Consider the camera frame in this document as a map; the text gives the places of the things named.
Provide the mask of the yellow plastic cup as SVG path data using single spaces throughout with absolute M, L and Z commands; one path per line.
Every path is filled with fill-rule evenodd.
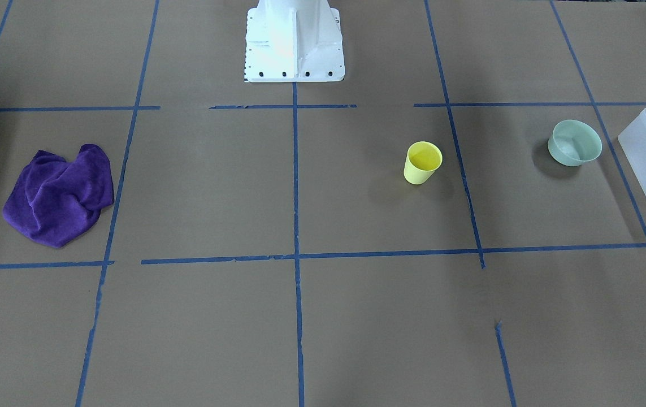
M 442 165 L 443 154 L 438 146 L 427 141 L 411 144 L 406 151 L 403 175 L 413 185 L 425 183 Z

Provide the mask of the mint green bowl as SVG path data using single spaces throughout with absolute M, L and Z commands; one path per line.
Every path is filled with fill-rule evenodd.
M 568 167 L 578 167 L 596 160 L 602 148 L 599 134 L 589 124 L 576 119 L 557 123 L 547 141 L 550 156 Z

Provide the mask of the purple cloth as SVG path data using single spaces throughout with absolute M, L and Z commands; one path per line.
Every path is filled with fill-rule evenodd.
M 72 162 L 39 150 L 22 169 L 2 209 L 29 240 L 62 248 L 85 234 L 113 205 L 111 163 L 96 144 L 83 144 Z

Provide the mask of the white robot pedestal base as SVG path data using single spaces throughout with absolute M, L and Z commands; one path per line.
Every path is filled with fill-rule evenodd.
M 340 14 L 328 1 L 260 1 L 246 23 L 245 82 L 344 80 Z

